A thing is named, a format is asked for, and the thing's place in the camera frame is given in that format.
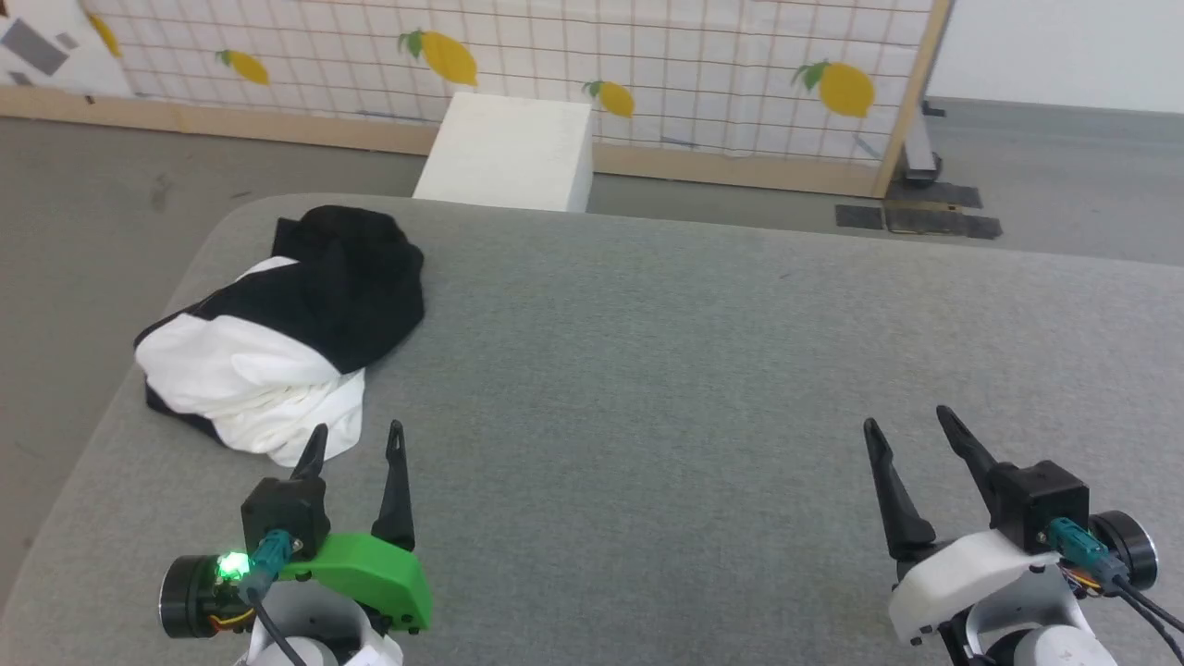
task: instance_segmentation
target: gray table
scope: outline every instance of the gray table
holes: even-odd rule
[[[427,256],[427,316],[324,470],[335,529],[366,530],[386,424],[406,424],[436,598],[435,628],[401,639],[412,666],[944,664],[892,638],[861,435],[881,420],[940,533],[983,529],[938,403],[999,457],[1057,460],[1095,507],[1133,513],[1165,559],[1154,596],[1184,609],[1182,270],[308,194],[231,214],[170,307],[324,203],[393,213]],[[218,665],[245,646],[166,639],[155,595],[175,556],[239,546],[239,502],[281,470],[149,412],[140,382],[28,556],[2,664]],[[1087,615],[1120,661],[1171,662],[1121,603]]]

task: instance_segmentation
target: white foam block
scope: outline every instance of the white foam block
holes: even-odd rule
[[[592,107],[457,92],[416,199],[584,212],[592,188]]]

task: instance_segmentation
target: black cloth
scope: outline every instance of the black cloth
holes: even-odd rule
[[[182,314],[233,316],[311,347],[348,374],[386,356],[424,318],[424,255],[388,214],[320,206],[300,220],[279,219],[271,256],[297,263],[243,276],[153,324],[135,346]],[[144,388],[149,408],[218,438],[208,420],[178,414]]]

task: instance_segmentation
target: lemon print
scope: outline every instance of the lemon print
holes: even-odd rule
[[[226,49],[225,51],[218,51],[214,53],[214,58],[227,68],[234,68],[238,76],[250,81],[251,83],[258,83],[259,85],[271,84],[268,70],[259,64],[259,60],[256,60],[242,51]]]
[[[111,28],[107,27],[103,19],[95,14],[86,14],[86,18],[90,19],[90,25],[95,26],[95,32],[103,39],[103,44],[107,44],[107,50],[116,58],[122,58],[123,53],[120,52],[120,40],[115,38],[115,33],[111,32]]]
[[[633,96],[624,85],[611,81],[593,81],[584,84],[584,90],[592,97],[599,97],[604,110],[623,119],[633,117]]]
[[[423,53],[427,66],[445,81],[477,85],[477,62],[464,44],[456,39],[438,32],[417,30],[399,36],[399,49],[404,44],[413,58],[419,58],[419,53]]]
[[[868,109],[876,100],[876,89],[868,75],[843,63],[823,60],[802,65],[793,82],[802,77],[806,90],[818,85],[818,97],[831,113],[841,116],[868,117]]]

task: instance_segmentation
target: white grid panel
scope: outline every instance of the white grid panel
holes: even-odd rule
[[[400,36],[437,32],[477,65],[477,92],[592,101],[614,145],[875,165],[888,145],[932,0],[84,0],[118,39],[137,95],[412,124],[457,90]],[[252,83],[217,53],[250,56]],[[792,78],[828,59],[867,73],[867,117]],[[631,117],[584,90],[624,87]]]

